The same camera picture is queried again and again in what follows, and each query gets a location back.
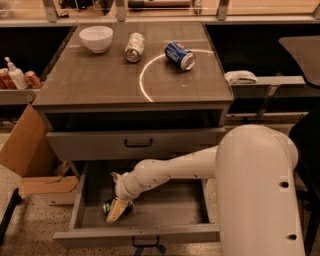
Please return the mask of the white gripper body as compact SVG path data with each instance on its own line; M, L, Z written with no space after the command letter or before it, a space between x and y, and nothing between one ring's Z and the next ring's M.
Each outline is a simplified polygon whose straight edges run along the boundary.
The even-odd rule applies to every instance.
M115 193L119 199L132 201L139 196L139 184L130 173L117 174L114 182Z

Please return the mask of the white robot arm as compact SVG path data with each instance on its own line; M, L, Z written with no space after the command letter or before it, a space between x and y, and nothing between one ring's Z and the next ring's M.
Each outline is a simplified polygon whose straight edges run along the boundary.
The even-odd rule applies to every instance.
M107 221L171 179L215 179L223 256L306 256L293 177L297 162L287 135L262 125L238 126L217 146L142 160L131 172L115 173Z

